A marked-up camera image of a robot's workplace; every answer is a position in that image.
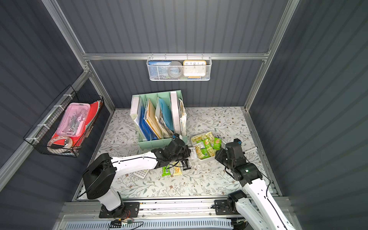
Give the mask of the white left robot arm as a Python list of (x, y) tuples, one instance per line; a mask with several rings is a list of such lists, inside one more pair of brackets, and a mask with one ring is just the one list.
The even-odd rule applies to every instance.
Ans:
[(188, 145), (176, 136), (164, 148), (152, 149), (135, 156), (111, 157), (109, 153), (101, 154), (82, 175), (84, 193), (89, 200), (98, 200), (109, 212), (121, 211), (125, 205), (119, 192), (112, 186), (115, 180), (141, 170), (178, 167), (179, 162), (188, 159), (190, 154)]

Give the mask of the black cookie packet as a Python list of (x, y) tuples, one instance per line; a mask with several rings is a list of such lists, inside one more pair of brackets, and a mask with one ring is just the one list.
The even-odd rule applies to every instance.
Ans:
[(186, 170), (190, 170), (191, 169), (191, 166), (189, 165), (189, 160), (188, 159), (182, 160), (181, 163), (182, 163), (182, 169), (183, 169), (183, 171), (186, 171)]

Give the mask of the blue folder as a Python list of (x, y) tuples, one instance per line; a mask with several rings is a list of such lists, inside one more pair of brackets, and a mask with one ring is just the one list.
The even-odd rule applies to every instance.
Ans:
[(142, 134), (144, 136), (144, 139), (146, 141), (152, 141), (157, 140), (157, 136), (154, 134), (154, 132), (150, 129), (149, 125), (144, 119), (145, 115), (145, 108), (143, 106), (140, 107), (140, 118), (139, 118), (139, 127), (142, 130)]

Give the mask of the yellow cookie packet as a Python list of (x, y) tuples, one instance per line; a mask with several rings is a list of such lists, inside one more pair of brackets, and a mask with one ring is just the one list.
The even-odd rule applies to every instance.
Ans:
[(178, 175), (182, 175), (183, 174), (183, 172), (182, 172), (182, 169), (181, 169), (181, 167), (174, 167), (174, 173), (173, 173), (173, 175), (174, 176), (178, 176)]

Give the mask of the white plastic storage box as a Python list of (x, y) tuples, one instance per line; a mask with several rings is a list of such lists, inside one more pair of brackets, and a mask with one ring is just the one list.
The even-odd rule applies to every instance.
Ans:
[(225, 142), (214, 131), (194, 135), (190, 138), (198, 164), (215, 160), (216, 151), (225, 147)]

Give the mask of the green cookie packet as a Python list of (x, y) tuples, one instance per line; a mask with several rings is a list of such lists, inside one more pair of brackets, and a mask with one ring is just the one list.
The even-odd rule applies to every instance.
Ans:
[(167, 166), (163, 167), (162, 170), (163, 170), (162, 177), (171, 175), (170, 168), (168, 168)]

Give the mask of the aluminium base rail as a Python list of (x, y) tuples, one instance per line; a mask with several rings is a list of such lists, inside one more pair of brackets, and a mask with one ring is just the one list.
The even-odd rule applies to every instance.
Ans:
[[(141, 199), (125, 200), (124, 203), (137, 202), (138, 208), (124, 212), (122, 217), (130, 217), (134, 220), (147, 219), (188, 219), (188, 218), (239, 218), (240, 215), (217, 215), (215, 209), (216, 200), (223, 200), (225, 196), (205, 198), (167, 198), (167, 199)], [(100, 220), (99, 214), (102, 205), (98, 201), (66, 202), (60, 212), (57, 223), (66, 221)]]

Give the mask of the white scientific calculator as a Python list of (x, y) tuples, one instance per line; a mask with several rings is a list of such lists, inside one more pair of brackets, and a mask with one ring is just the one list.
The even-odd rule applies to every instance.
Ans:
[(149, 173), (149, 170), (139, 170), (139, 171), (135, 171), (133, 175), (140, 179), (145, 179), (148, 173)]

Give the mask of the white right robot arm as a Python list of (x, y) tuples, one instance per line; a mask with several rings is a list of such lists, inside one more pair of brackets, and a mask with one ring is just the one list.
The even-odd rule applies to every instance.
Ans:
[(227, 199), (215, 201), (212, 208), (217, 215), (242, 215), (254, 230), (295, 229), (270, 194), (264, 175), (244, 156), (239, 139), (217, 150), (215, 159), (241, 184), (241, 189), (228, 194)]

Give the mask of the clear tape roll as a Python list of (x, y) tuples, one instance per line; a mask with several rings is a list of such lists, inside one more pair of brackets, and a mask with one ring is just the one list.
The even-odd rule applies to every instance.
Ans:
[(53, 137), (48, 143), (47, 147), (59, 146), (63, 149), (71, 149), (73, 147), (73, 140), (68, 136)]

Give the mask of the grey tape roll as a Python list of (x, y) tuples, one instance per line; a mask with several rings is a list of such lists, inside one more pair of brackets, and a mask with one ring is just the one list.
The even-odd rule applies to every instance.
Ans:
[(172, 61), (167, 68), (169, 78), (179, 79), (183, 75), (183, 65), (179, 61)]

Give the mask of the yellow white alarm clock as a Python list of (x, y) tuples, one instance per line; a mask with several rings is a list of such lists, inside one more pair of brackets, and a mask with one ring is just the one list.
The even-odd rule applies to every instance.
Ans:
[(185, 60), (183, 62), (183, 75), (188, 78), (205, 77), (207, 62), (205, 60)]

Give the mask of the pink plastic pencil case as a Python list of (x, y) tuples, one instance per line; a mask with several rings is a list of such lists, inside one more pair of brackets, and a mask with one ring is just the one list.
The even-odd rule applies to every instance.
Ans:
[(87, 103), (70, 103), (62, 117), (56, 134), (59, 136), (79, 137), (83, 133), (90, 111)]

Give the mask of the mint green file organizer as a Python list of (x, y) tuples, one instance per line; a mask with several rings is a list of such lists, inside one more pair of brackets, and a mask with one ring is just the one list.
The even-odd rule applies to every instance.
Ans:
[[(131, 98), (130, 116), (138, 131), (138, 146), (143, 150), (163, 148), (173, 139), (173, 119), (170, 102), (170, 92), (158, 92), (150, 94), (136, 94)], [(186, 111), (183, 102), (182, 91), (177, 90), (179, 100), (180, 121), (182, 134), (177, 134), (185, 144), (188, 143), (186, 135)], [(150, 129), (157, 136), (157, 140), (146, 141), (139, 127), (140, 107), (145, 108), (144, 119)]]

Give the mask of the blue box in basket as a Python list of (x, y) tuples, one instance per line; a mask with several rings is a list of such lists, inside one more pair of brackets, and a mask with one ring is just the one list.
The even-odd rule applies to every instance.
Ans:
[(149, 60), (147, 62), (149, 78), (151, 80), (159, 80), (168, 77), (168, 66), (171, 61)]

